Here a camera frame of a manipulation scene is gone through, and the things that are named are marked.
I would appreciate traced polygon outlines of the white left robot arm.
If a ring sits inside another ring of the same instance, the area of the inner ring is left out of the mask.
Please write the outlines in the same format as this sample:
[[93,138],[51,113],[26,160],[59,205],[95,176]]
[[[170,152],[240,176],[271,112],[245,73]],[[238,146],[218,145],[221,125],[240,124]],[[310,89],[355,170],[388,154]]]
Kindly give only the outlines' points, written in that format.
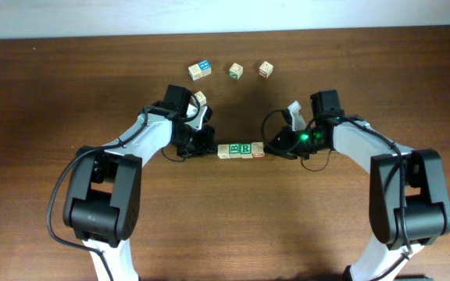
[[115,140],[80,148],[59,177],[70,181],[62,219],[79,239],[75,246],[90,252],[98,279],[140,278],[130,236],[140,212],[142,169],[170,144],[180,162],[215,152],[212,113],[202,92],[169,85]]

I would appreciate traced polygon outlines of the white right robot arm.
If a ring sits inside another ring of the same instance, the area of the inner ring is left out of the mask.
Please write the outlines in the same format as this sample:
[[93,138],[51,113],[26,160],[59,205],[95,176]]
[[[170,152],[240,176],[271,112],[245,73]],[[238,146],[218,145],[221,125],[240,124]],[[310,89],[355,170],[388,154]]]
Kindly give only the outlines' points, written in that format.
[[377,132],[361,116],[348,115],[336,90],[310,97],[306,122],[293,102],[280,109],[286,126],[266,153],[304,161],[318,151],[349,157],[370,175],[369,219],[373,235],[344,280],[394,280],[414,254],[450,233],[450,200],[439,153],[415,150]]

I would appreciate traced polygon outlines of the green letter R block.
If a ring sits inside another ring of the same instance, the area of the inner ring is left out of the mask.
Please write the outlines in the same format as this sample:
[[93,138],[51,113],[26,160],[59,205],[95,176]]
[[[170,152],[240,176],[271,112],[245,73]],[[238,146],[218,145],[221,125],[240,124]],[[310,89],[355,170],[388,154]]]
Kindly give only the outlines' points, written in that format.
[[240,156],[241,158],[253,158],[252,156],[252,144],[241,144],[240,146]]

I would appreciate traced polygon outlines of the red sided wooden block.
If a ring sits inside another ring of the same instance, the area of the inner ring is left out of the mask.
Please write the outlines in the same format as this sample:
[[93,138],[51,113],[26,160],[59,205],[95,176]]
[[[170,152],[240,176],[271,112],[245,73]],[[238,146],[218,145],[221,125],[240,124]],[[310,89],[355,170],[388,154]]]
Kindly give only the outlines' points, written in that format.
[[264,143],[263,142],[252,142],[252,157],[253,158],[264,158]]

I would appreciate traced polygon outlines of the green letter B block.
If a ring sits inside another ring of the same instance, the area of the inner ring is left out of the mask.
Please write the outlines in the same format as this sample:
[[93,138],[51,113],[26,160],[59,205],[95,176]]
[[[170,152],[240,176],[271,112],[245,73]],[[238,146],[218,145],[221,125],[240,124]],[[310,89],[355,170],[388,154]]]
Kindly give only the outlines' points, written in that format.
[[241,158],[241,145],[229,144],[229,156],[230,158]]

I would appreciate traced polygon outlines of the wooden letter M block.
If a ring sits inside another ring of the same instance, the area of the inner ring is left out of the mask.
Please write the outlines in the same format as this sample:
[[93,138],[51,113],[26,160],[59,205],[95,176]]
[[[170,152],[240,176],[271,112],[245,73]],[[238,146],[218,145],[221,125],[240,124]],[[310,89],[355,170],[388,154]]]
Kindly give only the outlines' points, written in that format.
[[217,155],[221,159],[230,158],[230,146],[228,144],[219,144],[217,146]]

